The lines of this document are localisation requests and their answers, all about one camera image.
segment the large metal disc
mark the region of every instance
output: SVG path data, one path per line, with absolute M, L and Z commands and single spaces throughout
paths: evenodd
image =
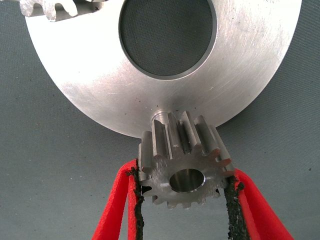
M 66 97 L 103 126 L 140 138 L 159 111 L 179 118 L 187 110 L 215 126 L 242 111 L 279 67 L 301 6 L 301 0 L 209 3 L 216 31 L 207 52 L 191 69 L 169 77 L 146 73 L 123 50 L 123 0 L 63 21 L 37 16 L 26 22 L 41 62 Z

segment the center hole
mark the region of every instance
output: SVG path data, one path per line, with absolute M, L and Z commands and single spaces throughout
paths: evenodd
M 217 33 L 211 0 L 126 0 L 119 34 L 131 62 L 162 79 L 199 66 Z
M 192 192 L 205 182 L 204 175 L 193 168 L 177 171 L 170 178 L 171 188 L 178 192 Z

